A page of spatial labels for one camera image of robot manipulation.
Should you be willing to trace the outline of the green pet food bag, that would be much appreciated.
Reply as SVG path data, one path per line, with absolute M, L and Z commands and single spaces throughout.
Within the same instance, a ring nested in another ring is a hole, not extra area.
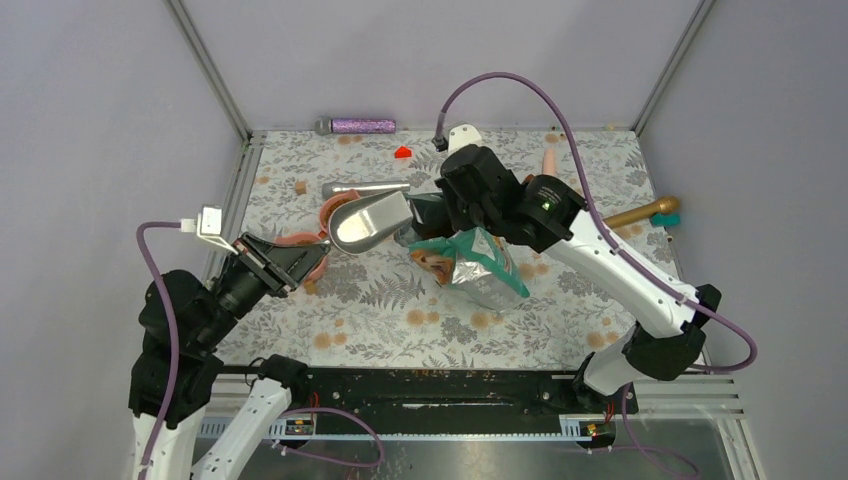
M 453 230 L 440 194 L 406 193 L 404 197 L 412 220 L 394 240 L 440 286 L 459 291 L 478 306 L 496 312 L 510 310 L 530 296 L 502 239 L 480 227 Z

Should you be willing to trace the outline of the silver metal scoop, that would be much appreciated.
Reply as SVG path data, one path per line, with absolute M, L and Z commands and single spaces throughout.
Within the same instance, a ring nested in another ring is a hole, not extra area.
M 353 200 L 331 214 L 327 225 L 329 242 L 343 253 L 360 255 L 392 237 L 412 218 L 401 191 Z

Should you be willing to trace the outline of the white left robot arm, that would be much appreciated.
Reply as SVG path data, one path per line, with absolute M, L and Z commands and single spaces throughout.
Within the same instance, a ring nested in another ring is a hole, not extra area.
M 224 364 L 217 346 L 264 297 L 285 298 L 330 251 L 329 244 L 276 245 L 245 233 L 225 247 L 221 274 L 205 285 L 192 273 L 160 273 L 145 242 L 154 223 L 136 232 L 153 276 L 139 322 L 142 353 L 131 371 L 137 479 L 234 479 L 270 423 L 309 401 L 305 364 L 271 356 L 260 368 L 260 399 L 248 401 L 208 459 L 194 463 L 196 435 Z

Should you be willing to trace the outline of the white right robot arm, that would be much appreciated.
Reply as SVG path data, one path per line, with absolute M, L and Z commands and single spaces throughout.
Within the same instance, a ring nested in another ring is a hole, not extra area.
M 671 381 L 701 356 L 706 321 L 695 287 L 665 276 L 595 223 L 585 200 L 550 175 L 519 181 L 488 147 L 448 154 L 436 181 L 455 229 L 481 227 L 512 245 L 576 270 L 629 311 L 630 333 L 590 356 L 573 386 L 575 402 L 597 412 L 621 387 L 649 377 Z

